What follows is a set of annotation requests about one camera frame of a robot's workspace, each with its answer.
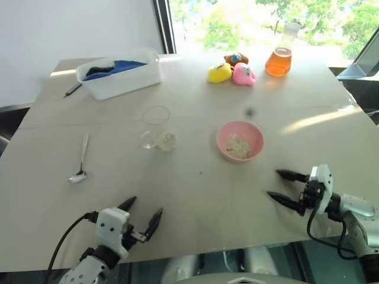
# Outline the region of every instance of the pink rubber duck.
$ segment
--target pink rubber duck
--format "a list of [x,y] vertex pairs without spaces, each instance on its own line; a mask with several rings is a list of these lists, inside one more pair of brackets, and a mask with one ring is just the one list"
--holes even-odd
[[256,75],[253,70],[250,69],[249,65],[244,62],[237,63],[233,71],[233,81],[238,85],[255,85]]

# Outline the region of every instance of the rice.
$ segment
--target rice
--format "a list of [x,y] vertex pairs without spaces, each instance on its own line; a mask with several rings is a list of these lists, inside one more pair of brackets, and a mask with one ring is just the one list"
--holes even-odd
[[250,156],[250,145],[241,138],[231,138],[227,142],[226,151],[237,159],[247,159]]
[[157,147],[163,152],[168,152],[173,150],[178,143],[175,134],[171,132],[163,133],[158,140]]

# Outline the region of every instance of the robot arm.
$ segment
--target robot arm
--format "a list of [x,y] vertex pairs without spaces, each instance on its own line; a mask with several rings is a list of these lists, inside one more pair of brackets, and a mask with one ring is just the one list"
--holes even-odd
[[96,223],[98,247],[88,248],[80,258],[80,263],[70,269],[60,280],[60,284],[102,284],[120,260],[128,258],[130,250],[137,242],[149,241],[157,229],[163,209],[159,209],[149,222],[144,233],[133,231],[129,223],[128,210],[136,200],[129,198],[118,208],[107,208],[93,212],[92,222]]
[[333,193],[333,177],[326,164],[312,168],[310,175],[277,170],[284,179],[305,183],[296,202],[276,192],[268,194],[280,204],[297,211],[306,209],[316,214],[327,213],[329,219],[342,222],[348,229],[354,252],[359,258],[368,283],[379,283],[379,213],[366,200],[351,195]]

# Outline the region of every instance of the orange liquid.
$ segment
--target orange liquid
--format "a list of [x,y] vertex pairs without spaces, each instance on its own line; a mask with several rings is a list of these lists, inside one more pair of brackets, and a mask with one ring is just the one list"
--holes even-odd
[[272,76],[286,75],[291,68],[291,58],[291,50],[283,47],[275,49],[266,62],[266,72]]

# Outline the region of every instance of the toy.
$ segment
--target toy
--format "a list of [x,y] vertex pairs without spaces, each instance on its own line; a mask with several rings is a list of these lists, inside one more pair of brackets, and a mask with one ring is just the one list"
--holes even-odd
[[247,64],[240,62],[235,65],[233,72],[233,81],[235,84],[253,86],[256,82],[255,78],[256,75],[254,71],[251,70]]
[[244,62],[246,64],[249,63],[249,59],[243,55],[242,53],[234,53],[232,55],[226,55],[224,56],[224,59],[226,62],[228,62],[230,65],[235,66],[237,63]]
[[211,83],[220,83],[228,80],[233,73],[233,68],[229,63],[222,63],[217,66],[210,67],[208,70],[208,80]]

